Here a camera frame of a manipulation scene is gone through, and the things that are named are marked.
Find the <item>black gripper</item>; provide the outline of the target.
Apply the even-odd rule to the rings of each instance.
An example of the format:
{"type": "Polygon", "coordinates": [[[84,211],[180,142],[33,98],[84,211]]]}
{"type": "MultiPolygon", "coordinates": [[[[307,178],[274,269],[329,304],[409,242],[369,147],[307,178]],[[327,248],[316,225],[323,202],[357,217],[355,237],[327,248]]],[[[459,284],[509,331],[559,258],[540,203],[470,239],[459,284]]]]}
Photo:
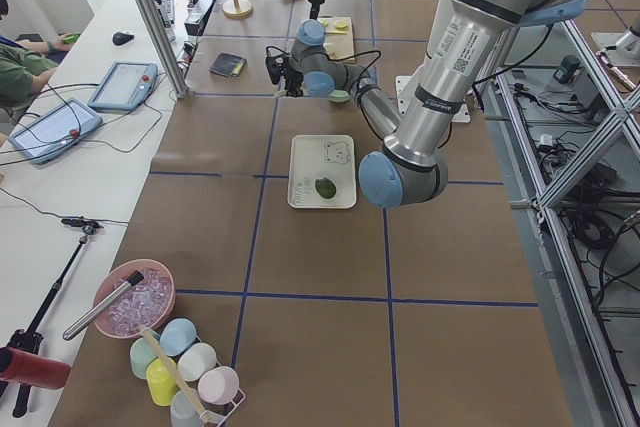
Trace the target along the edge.
{"type": "Polygon", "coordinates": [[[303,96],[303,74],[291,65],[291,55],[276,46],[265,47],[265,67],[271,83],[278,86],[284,80],[284,91],[288,97],[303,96]]]}

